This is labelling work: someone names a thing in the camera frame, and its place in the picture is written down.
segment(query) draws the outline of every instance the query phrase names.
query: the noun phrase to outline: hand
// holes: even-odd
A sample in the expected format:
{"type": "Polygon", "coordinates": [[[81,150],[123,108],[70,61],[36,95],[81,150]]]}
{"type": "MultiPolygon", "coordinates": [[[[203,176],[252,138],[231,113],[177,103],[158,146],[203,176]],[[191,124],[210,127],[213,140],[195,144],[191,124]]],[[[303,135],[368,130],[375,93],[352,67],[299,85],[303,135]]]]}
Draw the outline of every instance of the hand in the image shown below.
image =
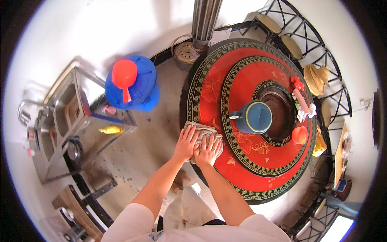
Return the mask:
{"type": "Polygon", "coordinates": [[[200,151],[200,153],[198,148],[193,151],[193,154],[195,155],[196,164],[199,166],[199,168],[202,169],[205,166],[213,166],[221,147],[222,142],[219,138],[216,138],[214,142],[214,134],[211,134],[208,146],[207,138],[206,136],[203,136],[202,150],[200,151]]]}
{"type": "Polygon", "coordinates": [[[174,157],[187,161],[194,155],[194,149],[199,147],[199,144],[195,145],[197,138],[199,137],[199,132],[194,132],[196,126],[194,125],[191,128],[191,125],[188,125],[186,130],[181,130],[179,140],[177,141],[174,157]]]}

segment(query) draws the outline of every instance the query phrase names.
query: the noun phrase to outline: floor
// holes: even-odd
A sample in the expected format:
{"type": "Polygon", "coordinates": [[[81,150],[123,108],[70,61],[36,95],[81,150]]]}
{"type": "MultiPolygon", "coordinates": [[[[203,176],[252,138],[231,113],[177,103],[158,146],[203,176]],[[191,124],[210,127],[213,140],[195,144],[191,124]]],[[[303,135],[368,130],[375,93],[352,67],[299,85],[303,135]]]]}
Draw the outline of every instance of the floor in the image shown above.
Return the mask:
{"type": "MultiPolygon", "coordinates": [[[[232,32],[230,37],[240,38],[240,31],[232,32]]],[[[259,29],[251,30],[244,37],[264,41],[265,34],[259,29]]],[[[109,175],[117,180],[118,185],[115,188],[98,198],[98,202],[112,219],[117,218],[145,186],[148,178],[170,159],[179,136],[180,93],[187,72],[181,71],[173,59],[156,68],[161,92],[157,107],[148,113],[133,111],[138,127],[131,133],[124,134],[83,172],[86,182],[94,189],[102,187],[109,175]]],[[[284,221],[287,225],[294,223],[293,214],[299,209],[303,198],[313,185],[310,176],[316,163],[317,159],[312,159],[300,180],[281,197],[265,204],[251,206],[254,212],[264,215],[277,225],[284,221]]],[[[191,165],[186,163],[183,169],[200,185],[202,199],[221,218],[210,190],[199,179],[191,165]]],[[[164,214],[174,196],[174,193],[169,191],[163,201],[160,215],[164,214]]]]}

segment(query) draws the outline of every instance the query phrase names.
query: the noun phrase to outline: cleaning cloth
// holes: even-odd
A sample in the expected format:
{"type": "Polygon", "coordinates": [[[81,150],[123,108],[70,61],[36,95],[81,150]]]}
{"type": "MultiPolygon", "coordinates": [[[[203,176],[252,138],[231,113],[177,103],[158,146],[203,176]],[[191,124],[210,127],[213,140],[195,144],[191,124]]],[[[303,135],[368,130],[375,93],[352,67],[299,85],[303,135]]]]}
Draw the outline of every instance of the cleaning cloth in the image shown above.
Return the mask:
{"type": "MultiPolygon", "coordinates": [[[[210,135],[211,134],[214,134],[214,141],[216,140],[216,138],[219,138],[221,141],[220,143],[220,150],[219,150],[219,153],[218,155],[216,156],[216,158],[218,158],[222,152],[223,152],[223,142],[222,142],[222,135],[221,134],[218,134],[218,132],[216,131],[216,129],[214,127],[210,127],[210,126],[207,126],[207,125],[203,125],[203,124],[199,124],[199,123],[196,123],[196,122],[190,122],[190,121],[187,121],[185,122],[185,125],[184,125],[184,129],[186,129],[188,127],[188,125],[195,125],[196,126],[196,132],[199,131],[200,134],[199,134],[199,137],[198,139],[196,140],[196,144],[199,144],[199,151],[202,150],[202,139],[203,139],[203,136],[206,137],[206,141],[207,141],[207,144],[210,142],[210,135]]],[[[191,159],[189,159],[189,161],[193,164],[196,164],[196,161],[195,161],[195,157],[192,156],[191,159]]]]}

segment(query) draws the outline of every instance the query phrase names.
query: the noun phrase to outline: round table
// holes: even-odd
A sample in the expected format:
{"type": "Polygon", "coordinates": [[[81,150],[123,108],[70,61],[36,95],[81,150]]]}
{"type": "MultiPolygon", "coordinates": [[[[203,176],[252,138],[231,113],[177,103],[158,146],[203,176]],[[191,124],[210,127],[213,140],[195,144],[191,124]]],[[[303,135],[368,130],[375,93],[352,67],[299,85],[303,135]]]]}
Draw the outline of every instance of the round table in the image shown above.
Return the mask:
{"type": "MultiPolygon", "coordinates": [[[[210,47],[188,73],[180,99],[180,125],[195,121],[223,135],[224,151],[215,169],[250,205],[269,202],[287,192],[301,177],[313,152],[316,118],[297,120],[290,77],[305,80],[279,50],[247,39],[228,39],[210,47]],[[270,129],[261,135],[240,132],[228,114],[252,100],[272,110],[270,129]],[[305,126],[304,145],[291,140],[295,127],[305,126]]],[[[305,84],[301,94],[313,103],[305,84]]],[[[205,178],[192,164],[198,176],[205,178]]]]}

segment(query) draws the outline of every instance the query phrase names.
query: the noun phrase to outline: blue mug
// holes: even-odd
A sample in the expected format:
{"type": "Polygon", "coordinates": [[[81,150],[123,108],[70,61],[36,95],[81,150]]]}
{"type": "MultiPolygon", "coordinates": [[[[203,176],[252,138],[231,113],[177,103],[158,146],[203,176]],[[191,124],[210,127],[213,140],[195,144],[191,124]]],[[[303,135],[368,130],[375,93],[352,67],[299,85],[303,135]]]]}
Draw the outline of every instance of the blue mug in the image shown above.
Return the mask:
{"type": "Polygon", "coordinates": [[[270,128],[273,117],[266,103],[251,101],[239,111],[231,112],[229,119],[235,119],[236,127],[243,133],[263,134],[270,128]]]}

